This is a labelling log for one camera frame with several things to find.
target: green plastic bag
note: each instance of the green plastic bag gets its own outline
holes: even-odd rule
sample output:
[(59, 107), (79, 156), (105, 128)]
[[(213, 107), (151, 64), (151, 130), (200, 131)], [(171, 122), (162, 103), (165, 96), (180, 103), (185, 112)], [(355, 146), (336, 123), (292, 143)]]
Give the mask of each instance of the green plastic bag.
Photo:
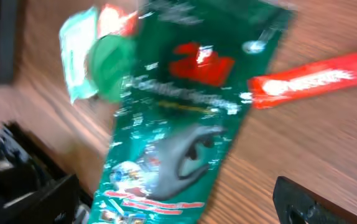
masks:
[(150, 1), (89, 223), (196, 223), (292, 13), (256, 0)]
[(134, 63), (134, 42), (130, 37), (106, 35), (88, 53), (88, 73), (98, 94), (110, 103), (120, 102), (123, 77)]

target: red candy bar wrapper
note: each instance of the red candy bar wrapper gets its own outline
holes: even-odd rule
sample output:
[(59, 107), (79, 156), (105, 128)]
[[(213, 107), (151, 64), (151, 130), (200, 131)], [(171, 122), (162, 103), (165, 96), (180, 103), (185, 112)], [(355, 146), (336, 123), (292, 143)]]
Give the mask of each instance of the red candy bar wrapper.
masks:
[(109, 34), (133, 35), (137, 17), (137, 11), (127, 14), (117, 6), (105, 4), (98, 18), (98, 38)]
[(352, 86), (357, 86), (357, 53), (249, 81), (253, 107), (257, 109)]

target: wooden desk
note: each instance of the wooden desk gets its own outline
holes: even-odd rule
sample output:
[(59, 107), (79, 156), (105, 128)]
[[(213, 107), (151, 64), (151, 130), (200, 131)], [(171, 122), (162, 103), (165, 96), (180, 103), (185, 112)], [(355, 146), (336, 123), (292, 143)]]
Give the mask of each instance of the wooden desk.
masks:
[[(357, 0), (293, 1), (299, 15), (272, 71), (357, 51)], [(14, 119), (94, 192), (117, 106), (71, 105), (58, 30), (89, 0), (28, 0), (14, 86), (0, 87), (0, 122)], [(118, 4), (127, 4), (120, 0)], [(277, 223), (272, 190), (285, 175), (357, 214), (357, 88), (252, 111), (228, 156), (202, 223)]]

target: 3m logo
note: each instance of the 3m logo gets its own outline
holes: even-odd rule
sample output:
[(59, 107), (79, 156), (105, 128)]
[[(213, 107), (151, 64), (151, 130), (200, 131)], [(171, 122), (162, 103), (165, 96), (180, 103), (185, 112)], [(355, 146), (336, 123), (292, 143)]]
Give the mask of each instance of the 3m logo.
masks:
[(232, 58), (219, 57), (213, 46), (193, 42), (176, 47), (174, 53), (186, 57), (169, 65), (172, 75), (211, 86), (224, 85), (235, 63)]

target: white text on wrapper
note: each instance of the white text on wrapper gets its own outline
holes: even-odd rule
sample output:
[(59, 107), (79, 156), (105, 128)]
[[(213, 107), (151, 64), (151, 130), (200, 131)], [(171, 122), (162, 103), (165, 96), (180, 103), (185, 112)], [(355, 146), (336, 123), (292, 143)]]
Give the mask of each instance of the white text on wrapper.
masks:
[(342, 80), (352, 79), (354, 79), (354, 76), (350, 71), (328, 69), (304, 77), (294, 78), (289, 81), (268, 80), (263, 84), (262, 89), (268, 95), (281, 96), (288, 91), (308, 90), (318, 86), (325, 86), (331, 83), (338, 83)]
[(162, 203), (156, 202), (153, 200), (148, 200), (145, 198), (139, 198), (130, 193), (118, 193), (112, 190), (107, 190), (104, 193), (105, 196), (120, 198), (124, 201), (122, 202), (122, 206), (137, 208), (140, 210), (153, 211), (155, 213), (163, 214), (163, 215), (181, 215), (183, 210), (178, 209), (189, 209), (189, 208), (202, 208), (205, 206), (203, 202), (192, 202), (192, 203)]

